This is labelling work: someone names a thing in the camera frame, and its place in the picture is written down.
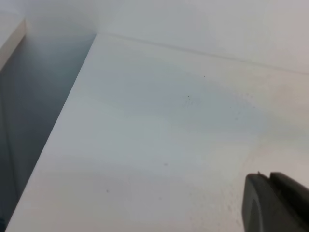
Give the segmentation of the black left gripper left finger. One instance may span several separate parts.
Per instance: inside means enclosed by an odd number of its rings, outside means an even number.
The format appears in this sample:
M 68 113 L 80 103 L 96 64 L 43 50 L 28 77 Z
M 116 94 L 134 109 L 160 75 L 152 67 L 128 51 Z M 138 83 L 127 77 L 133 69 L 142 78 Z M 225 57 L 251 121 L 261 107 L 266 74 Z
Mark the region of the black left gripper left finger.
M 284 203 L 270 176 L 248 174 L 245 179 L 242 221 L 246 232 L 305 232 L 307 224 Z

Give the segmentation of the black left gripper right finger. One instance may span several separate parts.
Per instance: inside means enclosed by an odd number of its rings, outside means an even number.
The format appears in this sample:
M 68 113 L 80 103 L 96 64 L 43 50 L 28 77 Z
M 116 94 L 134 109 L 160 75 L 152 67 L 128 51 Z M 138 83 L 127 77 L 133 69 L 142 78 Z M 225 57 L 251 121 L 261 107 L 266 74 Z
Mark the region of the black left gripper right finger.
M 284 203 L 305 224 L 309 223 L 309 189 L 289 176 L 272 172 L 270 181 L 278 191 Z

